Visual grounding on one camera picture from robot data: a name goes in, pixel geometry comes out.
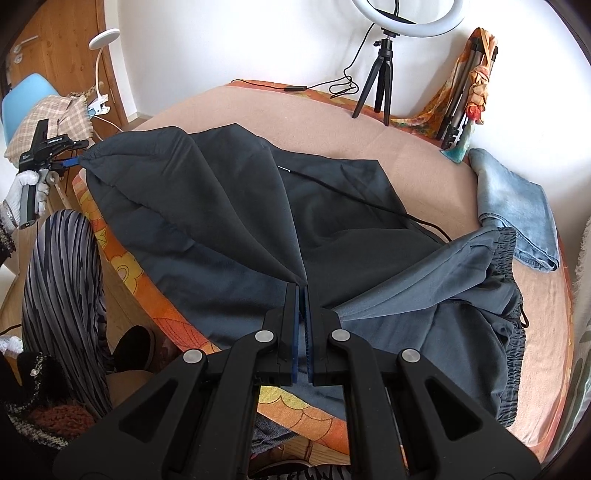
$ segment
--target black shoe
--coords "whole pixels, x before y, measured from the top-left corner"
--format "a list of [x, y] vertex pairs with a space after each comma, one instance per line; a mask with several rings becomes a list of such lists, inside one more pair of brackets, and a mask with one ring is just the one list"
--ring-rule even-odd
[[115, 371], [147, 370], [154, 356], [155, 336], [141, 325], [131, 327], [115, 347]]

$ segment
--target tripod leg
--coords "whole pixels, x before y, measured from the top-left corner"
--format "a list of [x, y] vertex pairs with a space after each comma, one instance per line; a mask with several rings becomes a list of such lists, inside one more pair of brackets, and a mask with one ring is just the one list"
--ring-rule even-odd
[[379, 70], [379, 75], [378, 75], [378, 88], [375, 92], [375, 107], [374, 107], [374, 112], [379, 113], [380, 110], [382, 109], [382, 100], [384, 100], [384, 90], [386, 87], [386, 65], [387, 65], [387, 60], [384, 60], [382, 62], [382, 67]]
[[388, 59], [384, 61], [384, 71], [384, 83], [386, 88], [386, 100], [384, 102], [384, 125], [387, 127], [390, 124], [390, 107], [392, 104], [392, 80], [394, 77], [392, 60]]
[[359, 97], [359, 102], [357, 102], [357, 106], [355, 107], [355, 111], [353, 112], [353, 115], [351, 115], [353, 118], [357, 118], [359, 116], [359, 114], [361, 113], [361, 109], [363, 108], [365, 101], [368, 98], [369, 91], [371, 90], [371, 87], [374, 84], [375, 78], [378, 76], [378, 72], [382, 66], [382, 62], [383, 62], [383, 59], [378, 57], [375, 60], [374, 65], [371, 67], [371, 71], [369, 72], [368, 79], [365, 82], [365, 86], [363, 87], [363, 90], [361, 91], [361, 96]]

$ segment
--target white glove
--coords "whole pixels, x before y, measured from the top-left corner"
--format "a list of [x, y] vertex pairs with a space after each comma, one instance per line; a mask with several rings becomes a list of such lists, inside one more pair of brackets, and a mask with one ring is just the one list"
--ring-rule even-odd
[[[39, 178], [43, 177], [45, 177], [44, 181], [39, 183]], [[0, 205], [0, 220], [8, 233], [15, 231], [17, 226], [21, 224], [21, 198], [23, 187], [25, 185], [37, 185], [37, 195], [35, 196], [35, 201], [37, 202], [36, 211], [38, 211], [39, 216], [41, 216], [47, 211], [47, 195], [49, 194], [49, 189], [55, 185], [59, 179], [60, 178], [56, 172], [47, 170], [41, 170], [39, 173], [31, 170], [24, 171], [16, 176], [12, 186], [8, 190], [5, 201]]]

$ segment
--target chair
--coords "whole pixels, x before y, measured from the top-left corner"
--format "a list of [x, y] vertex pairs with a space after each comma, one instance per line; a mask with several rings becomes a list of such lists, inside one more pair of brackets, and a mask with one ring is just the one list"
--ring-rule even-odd
[[2, 100], [2, 124], [6, 145], [35, 104], [48, 95], [59, 95], [57, 90], [38, 73], [31, 73]]

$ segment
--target baseboard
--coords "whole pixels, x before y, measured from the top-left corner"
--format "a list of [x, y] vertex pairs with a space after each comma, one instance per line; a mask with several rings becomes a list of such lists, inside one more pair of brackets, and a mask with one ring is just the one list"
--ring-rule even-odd
[[127, 121], [129, 123], [131, 123], [134, 120], [137, 120], [138, 118], [141, 120], [144, 120], [144, 121], [150, 120], [152, 118], [152, 115], [146, 115], [145, 113], [142, 113], [142, 112], [134, 112], [130, 116], [127, 117]]

